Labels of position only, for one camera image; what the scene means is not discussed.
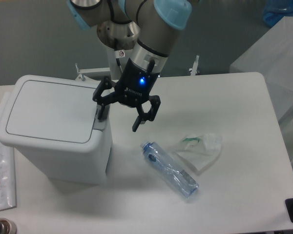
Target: plastic bag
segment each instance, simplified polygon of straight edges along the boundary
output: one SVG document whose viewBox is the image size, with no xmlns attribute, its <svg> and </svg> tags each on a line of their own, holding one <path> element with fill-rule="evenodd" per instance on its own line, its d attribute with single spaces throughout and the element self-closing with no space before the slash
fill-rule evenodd
<svg viewBox="0 0 293 234">
<path fill-rule="evenodd" d="M 210 166 L 220 155 L 222 136 L 218 134 L 187 135 L 168 151 L 182 158 L 181 162 L 195 172 Z"/>
</svg>

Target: plastic water bottle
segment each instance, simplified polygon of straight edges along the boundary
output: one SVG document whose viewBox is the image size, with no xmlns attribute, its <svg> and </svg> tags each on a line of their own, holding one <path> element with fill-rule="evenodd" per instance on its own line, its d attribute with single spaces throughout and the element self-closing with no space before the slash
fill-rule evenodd
<svg viewBox="0 0 293 234">
<path fill-rule="evenodd" d="M 188 198 L 199 185 L 196 181 L 156 142 L 141 144 L 143 155 L 150 161 L 166 180 Z"/>
<path fill-rule="evenodd" d="M 293 0 L 268 0 L 263 11 L 263 20 L 273 27 L 284 16 L 293 16 Z"/>
</svg>

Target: bottle cap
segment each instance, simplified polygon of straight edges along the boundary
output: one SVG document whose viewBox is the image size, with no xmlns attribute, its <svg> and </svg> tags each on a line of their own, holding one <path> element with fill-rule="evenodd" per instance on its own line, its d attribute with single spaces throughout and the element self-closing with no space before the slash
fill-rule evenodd
<svg viewBox="0 0 293 234">
<path fill-rule="evenodd" d="M 144 141 L 144 142 L 142 142 L 142 143 L 140 144 L 140 147 L 141 147 L 142 149 L 145 149 L 145 147 L 146 147 L 148 144 L 150 144 L 150 142 L 146 140 L 146 141 Z"/>
</svg>

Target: gray floor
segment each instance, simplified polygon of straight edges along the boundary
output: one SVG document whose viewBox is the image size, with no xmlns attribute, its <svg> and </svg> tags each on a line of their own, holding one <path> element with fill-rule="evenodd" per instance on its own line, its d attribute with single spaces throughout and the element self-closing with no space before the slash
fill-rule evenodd
<svg viewBox="0 0 293 234">
<path fill-rule="evenodd" d="M 269 30 L 261 18 L 265 2 L 201 0 L 162 76 L 188 75 L 197 54 L 202 74 L 229 72 Z M 0 85 L 28 74 L 74 79 L 75 62 L 81 69 L 107 67 L 107 56 L 96 29 L 81 31 L 65 0 L 0 1 Z"/>
</svg>

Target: gripper logo text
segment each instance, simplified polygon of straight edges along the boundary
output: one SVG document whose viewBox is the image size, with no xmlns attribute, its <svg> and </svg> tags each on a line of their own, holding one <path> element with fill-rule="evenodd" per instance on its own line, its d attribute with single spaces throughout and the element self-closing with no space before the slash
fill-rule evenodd
<svg viewBox="0 0 293 234">
<path fill-rule="evenodd" d="M 139 93 L 139 92 L 137 92 L 137 91 L 134 91 L 134 90 L 132 90 L 132 89 L 129 89 L 128 87 L 125 89 L 125 91 L 128 91 L 128 92 L 131 92 L 131 93 L 133 93 L 133 94 L 136 94 L 136 95 L 142 96 L 142 93 Z"/>
</svg>

